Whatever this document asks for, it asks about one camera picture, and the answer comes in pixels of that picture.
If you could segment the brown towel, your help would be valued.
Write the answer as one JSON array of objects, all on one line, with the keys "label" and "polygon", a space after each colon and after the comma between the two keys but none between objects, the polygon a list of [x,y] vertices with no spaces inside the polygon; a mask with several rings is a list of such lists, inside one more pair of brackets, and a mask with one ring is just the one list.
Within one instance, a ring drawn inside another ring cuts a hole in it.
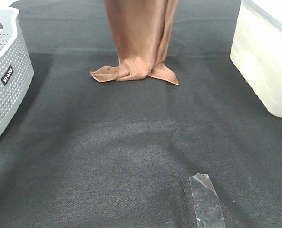
[{"label": "brown towel", "polygon": [[176,0],[106,0],[104,6],[117,49],[118,66],[91,72],[98,82],[141,80],[149,76],[178,85],[164,61]]}]

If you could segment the black table cloth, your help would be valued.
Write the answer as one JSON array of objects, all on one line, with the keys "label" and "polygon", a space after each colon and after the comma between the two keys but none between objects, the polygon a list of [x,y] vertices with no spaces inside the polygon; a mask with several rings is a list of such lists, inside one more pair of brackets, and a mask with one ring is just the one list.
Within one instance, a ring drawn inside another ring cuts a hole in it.
[{"label": "black table cloth", "polygon": [[282,118],[229,59],[240,2],[181,0],[179,85],[99,83],[118,64],[100,0],[21,0],[34,68],[0,137],[0,228],[195,228],[209,175],[229,228],[282,228]]}]

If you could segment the clear adhesive tape strip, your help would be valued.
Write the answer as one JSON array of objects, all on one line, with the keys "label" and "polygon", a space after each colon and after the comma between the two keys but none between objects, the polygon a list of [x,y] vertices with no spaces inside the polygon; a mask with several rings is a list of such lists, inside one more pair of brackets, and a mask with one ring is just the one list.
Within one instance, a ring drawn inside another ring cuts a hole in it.
[{"label": "clear adhesive tape strip", "polygon": [[226,228],[223,211],[208,174],[189,177],[194,211],[199,228]]}]

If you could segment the grey perforated laundry basket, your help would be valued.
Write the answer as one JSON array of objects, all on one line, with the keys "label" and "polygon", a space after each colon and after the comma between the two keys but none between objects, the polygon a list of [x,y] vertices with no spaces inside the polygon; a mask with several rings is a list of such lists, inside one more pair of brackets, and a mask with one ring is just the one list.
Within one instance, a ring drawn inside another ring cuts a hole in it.
[{"label": "grey perforated laundry basket", "polygon": [[15,115],[34,76],[18,19],[19,10],[0,9],[0,136]]}]

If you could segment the white woven storage basket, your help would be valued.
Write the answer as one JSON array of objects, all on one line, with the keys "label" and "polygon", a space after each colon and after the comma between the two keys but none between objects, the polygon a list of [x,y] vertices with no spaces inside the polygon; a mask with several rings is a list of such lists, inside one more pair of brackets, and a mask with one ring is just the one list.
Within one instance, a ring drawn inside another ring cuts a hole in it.
[{"label": "white woven storage basket", "polygon": [[282,0],[241,1],[230,59],[268,112],[282,118]]}]

